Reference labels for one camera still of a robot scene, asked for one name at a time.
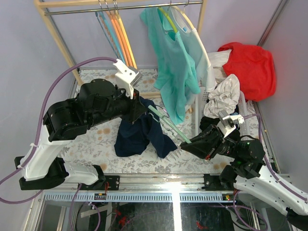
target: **clothing rack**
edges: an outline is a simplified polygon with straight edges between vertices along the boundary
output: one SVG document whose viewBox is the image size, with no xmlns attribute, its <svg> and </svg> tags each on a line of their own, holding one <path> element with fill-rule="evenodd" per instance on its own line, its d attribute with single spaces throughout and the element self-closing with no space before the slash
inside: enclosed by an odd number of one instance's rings
<svg viewBox="0 0 308 231">
<path fill-rule="evenodd" d="M 141 2 L 141 1 L 147 1 L 147 0 L 117 0 L 116 5 L 118 3 Z M 114 5 L 113 0 L 106 0 L 106 3 L 110 5 Z M 177 3 L 172 3 L 172 1 L 170 1 L 170 3 L 165 3 L 165 4 L 149 4 L 149 5 L 127 6 L 127 7 L 117 6 L 113 8 L 109 7 L 109 9 L 98 8 L 98 9 L 89 9 L 89 10 L 49 12 L 48 8 L 100 5 L 100 2 L 99 0 L 66 0 L 66 1 L 47 1 L 47 2 L 41 2 L 41 0 L 34 0 L 34 5 L 37 11 L 42 17 L 44 23 L 46 24 L 47 29 L 49 30 L 51 36 L 53 37 L 54 41 L 59 47 L 69 67 L 74 66 L 76 63 L 74 62 L 74 59 L 71 56 L 68 48 L 66 47 L 65 42 L 63 41 L 61 35 L 59 34 L 57 27 L 54 24 L 53 19 L 51 17 L 52 15 L 71 14 L 71 13 L 90 13 L 90 12 L 108 11 L 108 10 L 129 10 L 129 9 L 140 9 L 140 8 L 147 8 L 147 7 L 181 6 L 181 5 L 186 6 L 186 5 L 200 4 L 201 7 L 200 7 L 200 12 L 199 12 L 198 27 L 197 27 L 197 31 L 200 34 L 202 26 L 203 26 L 206 3 L 207 3 L 207 0 L 177 2 Z M 76 81 L 78 82 L 78 84 L 82 85 L 83 81 L 81 80 L 77 70 L 73 71 L 73 75 Z"/>
</svg>

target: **blue hanger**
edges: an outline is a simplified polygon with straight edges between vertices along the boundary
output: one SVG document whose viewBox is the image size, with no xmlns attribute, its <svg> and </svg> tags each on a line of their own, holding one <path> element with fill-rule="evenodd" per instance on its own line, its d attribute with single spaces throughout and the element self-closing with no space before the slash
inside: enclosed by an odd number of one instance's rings
<svg viewBox="0 0 308 231">
<path fill-rule="evenodd" d="M 104 16 L 104 14 L 103 14 L 102 12 L 98 12 L 98 13 L 95 12 L 95 16 L 96 16 L 97 20 L 99 21 L 100 26 L 101 26 L 101 28 L 102 28 L 102 30 L 103 30 L 103 32 L 104 32 L 106 38 L 107 38 L 107 40 L 108 40 L 108 42 L 109 42 L 109 44 L 110 44 L 112 50 L 113 50 L 114 53 L 116 54 L 117 58 L 120 57 L 120 59 L 124 62 L 125 60 L 124 60 L 124 56 L 123 56 L 121 47 L 120 47 L 120 45 L 119 45 L 119 42 L 118 42 L 118 40 L 117 40 L 115 34 L 114 34 L 113 31 L 111 30 L 111 27 L 110 27 L 110 25 L 109 25 L 109 23 L 108 23 L 106 17 Z"/>
</svg>

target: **white cloth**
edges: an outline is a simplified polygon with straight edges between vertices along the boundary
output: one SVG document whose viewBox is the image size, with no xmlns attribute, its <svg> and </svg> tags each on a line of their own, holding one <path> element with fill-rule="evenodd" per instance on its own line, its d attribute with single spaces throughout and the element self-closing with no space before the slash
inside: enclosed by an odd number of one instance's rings
<svg viewBox="0 0 308 231">
<path fill-rule="evenodd" d="M 221 83 L 227 77 L 222 66 L 228 62 L 230 53 L 231 49 L 220 52 L 211 52 L 207 54 L 214 68 L 214 76 L 217 83 Z"/>
<path fill-rule="evenodd" d="M 208 59 L 205 47 L 196 28 L 191 30 L 182 19 L 181 13 L 176 9 L 171 7 L 169 11 L 171 11 L 169 16 L 180 32 L 187 53 L 193 58 L 195 62 L 198 81 L 201 80 L 202 86 L 206 87 L 206 91 L 213 91 L 216 87 L 213 67 L 210 60 Z"/>
<path fill-rule="evenodd" d="M 205 105 L 204 115 L 218 118 L 218 112 L 226 110 L 232 114 L 240 98 L 240 82 L 236 75 L 229 75 L 215 90 L 209 93 L 209 102 Z"/>
</svg>

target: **orange hanger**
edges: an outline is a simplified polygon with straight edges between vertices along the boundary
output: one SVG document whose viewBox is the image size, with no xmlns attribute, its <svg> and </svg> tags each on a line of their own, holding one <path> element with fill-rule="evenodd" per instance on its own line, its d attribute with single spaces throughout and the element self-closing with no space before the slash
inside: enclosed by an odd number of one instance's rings
<svg viewBox="0 0 308 231">
<path fill-rule="evenodd" d="M 119 25 L 119 22 L 117 20 L 117 17 L 113 13 L 110 14 L 110 17 L 112 18 L 111 20 L 113 21 L 113 26 L 115 27 L 116 35 L 118 36 L 118 39 L 121 41 L 121 43 L 123 45 L 122 50 L 124 51 L 125 56 L 126 56 L 126 60 L 127 60 L 126 65 L 132 66 L 132 61 L 131 61 L 130 53 L 129 53 L 129 50 L 128 50 L 128 46 L 126 44 L 123 32 L 122 32 L 121 27 Z"/>
<path fill-rule="evenodd" d="M 125 31 L 125 28 L 124 28 L 124 25 L 123 25 L 121 16 L 119 15 L 119 13 L 116 13 L 116 17 L 117 17 L 117 20 L 118 20 L 118 22 L 119 22 L 119 25 L 120 25 L 121 30 L 122 30 L 123 35 L 124 35 L 125 42 L 126 42 L 127 47 L 128 47 L 129 55 L 130 55 L 131 61 L 132 61 L 132 66 L 133 66 L 134 68 L 137 69 L 137 65 L 136 65 L 136 62 L 135 62 L 135 58 L 134 58 L 134 55 L 133 55 L 133 51 L 131 50 L 131 46 L 130 46 L 130 43 L 129 43 L 129 39 L 128 39 L 128 37 L 127 37 L 127 33 L 126 33 L 126 31 Z"/>
<path fill-rule="evenodd" d="M 111 21 L 111 24 L 112 24 L 112 26 L 113 26 L 114 29 L 115 29 L 115 33 L 116 33 L 117 39 L 119 40 L 120 47 L 121 47 L 122 52 L 123 52 L 125 64 L 126 64 L 126 65 L 129 65 L 129 63 L 128 63 L 128 58 L 127 58 L 127 56 L 126 56 L 126 51 L 125 51 L 125 48 L 124 48 L 124 45 L 123 45 L 123 42 L 122 42 L 120 33 L 119 33 L 119 31 L 118 31 L 118 29 L 117 29 L 117 27 L 116 27 L 115 19 L 113 18 L 113 15 L 111 15 L 109 12 L 106 12 L 106 14 L 108 15 L 108 17 L 109 17 L 109 19 L 110 19 L 110 21 Z"/>
</svg>

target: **metal rail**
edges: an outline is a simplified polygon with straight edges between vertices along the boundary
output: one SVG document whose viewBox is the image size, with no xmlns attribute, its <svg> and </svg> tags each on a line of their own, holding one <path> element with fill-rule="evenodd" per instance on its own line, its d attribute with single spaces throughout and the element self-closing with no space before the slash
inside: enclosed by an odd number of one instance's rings
<svg viewBox="0 0 308 231">
<path fill-rule="evenodd" d="M 98 8 L 98 9 L 88 9 L 88 10 L 75 10 L 75 11 L 55 11 L 55 12 L 45 12 L 44 15 L 59 15 L 59 14 L 71 14 L 71 13 L 90 13 L 90 12 L 100 12 L 100 11 L 113 11 L 113 10 L 132 10 L 141 9 L 148 7 L 163 7 L 163 6 L 182 6 L 182 5 L 195 5 L 202 4 L 203 1 L 191 1 L 191 2 L 178 2 L 178 3 L 164 3 L 164 4 L 154 4 L 154 5 L 142 5 L 142 6 L 124 6 L 117 8 Z"/>
</svg>

